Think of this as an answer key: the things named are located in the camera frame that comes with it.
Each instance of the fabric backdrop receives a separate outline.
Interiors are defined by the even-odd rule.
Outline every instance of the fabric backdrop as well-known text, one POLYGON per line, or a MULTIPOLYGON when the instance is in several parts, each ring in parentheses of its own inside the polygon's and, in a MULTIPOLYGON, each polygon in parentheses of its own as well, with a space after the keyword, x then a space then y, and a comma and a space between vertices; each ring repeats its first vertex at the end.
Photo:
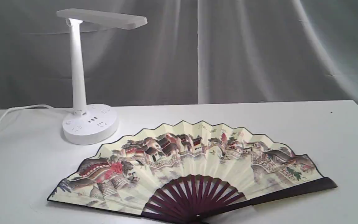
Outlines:
POLYGON ((71 7, 149 21, 81 25, 88 103, 358 103, 358 0, 0 0, 0 108, 71 106, 71 7))

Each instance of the power cord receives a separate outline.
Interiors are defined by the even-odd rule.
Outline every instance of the power cord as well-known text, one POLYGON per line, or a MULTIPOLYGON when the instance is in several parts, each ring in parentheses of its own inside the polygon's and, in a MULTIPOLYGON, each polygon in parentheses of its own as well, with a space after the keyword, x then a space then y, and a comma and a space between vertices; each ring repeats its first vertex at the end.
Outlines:
POLYGON ((19 107, 12 107, 7 109, 0 117, 0 123, 2 121, 2 119, 11 111, 15 111, 15 110, 23 110, 23 109, 28 109, 28 108, 34 108, 34 107, 45 107, 45 108, 49 108, 49 109, 56 109, 53 106, 49 106, 49 105, 45 105, 45 104, 40 104, 40 105, 30 105, 30 106, 19 106, 19 107))

